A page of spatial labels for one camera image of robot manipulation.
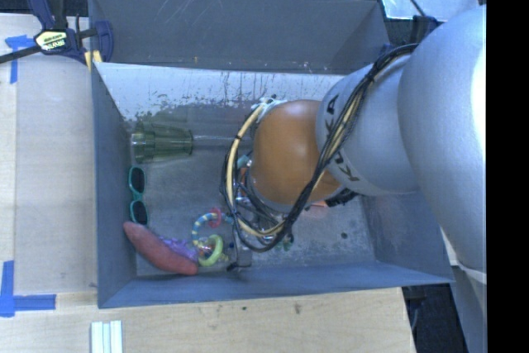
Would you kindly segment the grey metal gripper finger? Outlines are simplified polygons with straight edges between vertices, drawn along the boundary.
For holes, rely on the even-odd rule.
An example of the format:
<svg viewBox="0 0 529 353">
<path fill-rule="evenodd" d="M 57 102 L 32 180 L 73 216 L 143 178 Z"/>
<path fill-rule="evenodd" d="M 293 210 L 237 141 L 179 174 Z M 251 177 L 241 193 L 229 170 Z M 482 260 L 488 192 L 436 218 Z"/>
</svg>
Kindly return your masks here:
<svg viewBox="0 0 529 353">
<path fill-rule="evenodd" d="M 251 267 L 252 264 L 251 250 L 232 250 L 229 254 L 229 264 L 226 267 L 227 271 L 236 271 Z"/>
</svg>

